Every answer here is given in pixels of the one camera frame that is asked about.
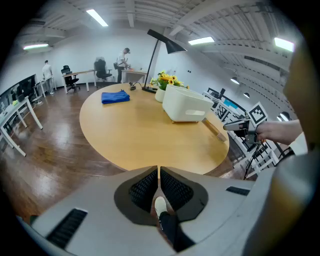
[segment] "flower vase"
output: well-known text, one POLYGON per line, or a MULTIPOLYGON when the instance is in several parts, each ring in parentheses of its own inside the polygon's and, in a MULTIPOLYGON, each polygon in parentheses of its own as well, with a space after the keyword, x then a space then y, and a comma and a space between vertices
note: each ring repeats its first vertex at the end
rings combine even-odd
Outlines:
POLYGON ((156 90, 156 93, 155 93, 155 99, 158 102, 162 103, 164 101, 165 93, 166 93, 165 90, 161 90, 160 88, 158 88, 158 90, 156 90))

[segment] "desk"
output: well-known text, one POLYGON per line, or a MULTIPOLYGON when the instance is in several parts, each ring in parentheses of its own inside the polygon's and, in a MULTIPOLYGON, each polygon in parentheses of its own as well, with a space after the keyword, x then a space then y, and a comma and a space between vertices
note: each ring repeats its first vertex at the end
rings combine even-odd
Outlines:
MULTIPOLYGON (((52 77, 52 84, 53 84, 55 90, 57 90, 56 82, 55 82, 55 79, 54 79, 53 77, 52 77)), ((39 87, 39 86, 41 87, 41 91, 42 91, 43 97, 44 97, 44 98, 46 97, 45 90, 44 90, 44 85, 47 85, 47 84, 46 84, 46 81, 41 81, 39 84, 36 84, 36 85, 33 87, 34 94, 35 94, 35 96, 36 96, 37 98, 38 98, 39 96, 38 96, 38 94, 37 94, 36 88, 39 87)))
POLYGON ((80 110, 82 132, 102 156, 114 165, 134 170, 169 166, 205 174, 226 158, 227 131, 212 112, 206 118, 227 138, 220 141, 202 122, 172 123, 155 95, 128 83, 104 87, 91 94, 80 110), (130 101, 103 105, 102 92, 125 90, 130 101))
MULTIPOLYGON (((96 71, 94 69, 90 69, 88 71, 81 71, 81 72, 73 72, 73 73, 70 73, 70 74, 65 74, 62 76, 62 84, 64 86, 64 91, 66 94, 68 94, 68 91, 67 91, 67 85, 66 85, 66 81, 65 81, 65 78, 66 77, 70 77, 70 76, 74 76, 74 75, 81 75, 81 74, 88 74, 90 72, 93 72, 93 78, 94 78, 94 86, 97 87, 97 83, 96 83, 96 71)), ((87 92, 89 92, 89 84, 88 84, 88 78, 86 78, 86 90, 87 92)))
POLYGON ((5 109, 5 113, 7 113, 6 115, 4 115, 4 113, 0 114, 0 130, 1 133, 3 134, 5 140, 8 142, 9 146, 12 148, 15 148, 16 150, 18 150, 21 155, 23 155, 24 157, 26 156, 26 153, 22 151, 22 149, 13 141, 13 139, 9 136, 9 134, 7 133, 7 131, 4 128, 4 125, 6 124, 6 122, 8 122, 8 120, 16 113, 20 119, 20 121, 22 122, 22 124, 24 125, 24 127, 27 128, 27 124, 25 123, 24 119, 22 118, 19 109, 24 105, 27 104, 27 107, 34 119, 34 121, 36 122, 36 124, 39 126, 39 128, 42 130, 43 127, 41 125, 41 123, 39 122, 34 110, 32 109, 32 106, 30 104, 30 101, 28 99, 28 96, 24 98, 23 101, 19 102, 17 105, 13 106, 12 104, 9 105, 6 109, 5 109))
POLYGON ((140 82, 142 84, 142 83, 145 83, 146 77, 147 77, 147 72, 134 71, 134 70, 128 70, 128 69, 122 70, 122 83, 140 82), (130 79, 131 74, 135 75, 136 79, 130 79))

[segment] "man in white shirt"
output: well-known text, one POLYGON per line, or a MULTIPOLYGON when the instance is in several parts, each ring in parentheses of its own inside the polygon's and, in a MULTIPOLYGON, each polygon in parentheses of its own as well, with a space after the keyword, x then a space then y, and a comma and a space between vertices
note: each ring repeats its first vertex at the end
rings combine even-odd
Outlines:
POLYGON ((42 68, 43 79, 45 80, 46 87, 50 88, 50 95, 54 94, 54 85, 53 85, 53 78, 52 78, 52 69, 51 66, 48 64, 46 60, 44 62, 44 66, 42 68))
POLYGON ((117 65, 118 65, 118 84, 121 83, 122 79, 122 70, 126 69, 129 65, 126 62, 125 55, 130 53, 129 48, 125 48, 118 55, 117 65))

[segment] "black desk lamp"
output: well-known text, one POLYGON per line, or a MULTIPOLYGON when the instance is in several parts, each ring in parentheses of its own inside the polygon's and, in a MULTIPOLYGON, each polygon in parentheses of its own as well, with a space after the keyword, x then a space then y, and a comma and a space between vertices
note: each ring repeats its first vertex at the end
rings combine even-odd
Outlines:
POLYGON ((166 36, 156 32, 156 31, 154 31, 152 29, 149 29, 147 34, 152 36, 152 37, 154 37, 154 38, 156 38, 157 41, 156 41, 156 44, 155 44, 155 47, 154 47, 154 50, 153 50, 153 53, 152 53, 152 57, 151 57, 151 60, 150 60, 150 65, 149 65, 149 68, 148 68, 148 72, 146 74, 144 87, 142 87, 142 90, 146 91, 146 92, 149 92, 149 93, 155 94, 157 89, 149 87, 149 86, 146 86, 146 84, 147 84, 147 79, 148 79, 151 63, 152 63, 152 60, 154 58, 158 42, 161 41, 161 42, 165 43, 166 50, 167 50, 168 54, 173 54, 173 53, 177 53, 177 52, 184 52, 184 51, 186 51, 186 49, 184 49, 183 47, 181 47, 179 44, 175 43, 174 41, 170 40, 166 36))

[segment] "lamp stand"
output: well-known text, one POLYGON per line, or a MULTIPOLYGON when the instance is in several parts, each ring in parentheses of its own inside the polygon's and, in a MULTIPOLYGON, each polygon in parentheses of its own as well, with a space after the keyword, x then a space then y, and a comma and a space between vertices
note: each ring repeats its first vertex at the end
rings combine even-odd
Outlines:
POLYGON ((153 49, 153 53, 152 53, 152 57, 151 57, 151 60, 150 60, 148 72, 146 73, 146 77, 145 77, 145 81, 144 81, 144 87, 142 87, 142 90, 143 90, 143 91, 149 92, 149 93, 153 93, 153 94, 155 94, 155 93, 157 92, 157 89, 156 89, 156 88, 149 87, 149 86, 146 86, 146 84, 147 84, 147 80, 148 80, 148 76, 149 76, 149 71, 150 71, 151 63, 152 63, 152 60, 153 60, 153 58, 154 58, 154 55, 155 55, 155 51, 156 51, 158 42, 159 42, 159 39, 156 41, 155 47, 154 47, 154 49, 153 49))

